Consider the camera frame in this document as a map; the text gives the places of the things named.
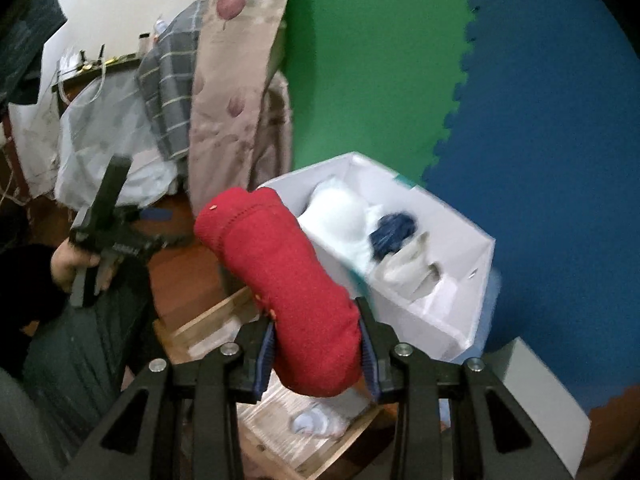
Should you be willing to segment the person left hand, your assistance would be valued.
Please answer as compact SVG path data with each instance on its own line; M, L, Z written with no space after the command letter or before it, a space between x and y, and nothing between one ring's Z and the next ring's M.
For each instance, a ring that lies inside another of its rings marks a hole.
M102 259L99 255L90 254L90 252L78 248L66 238L58 245L51 257L52 280L64 292L70 292L79 271L97 268L101 262Z

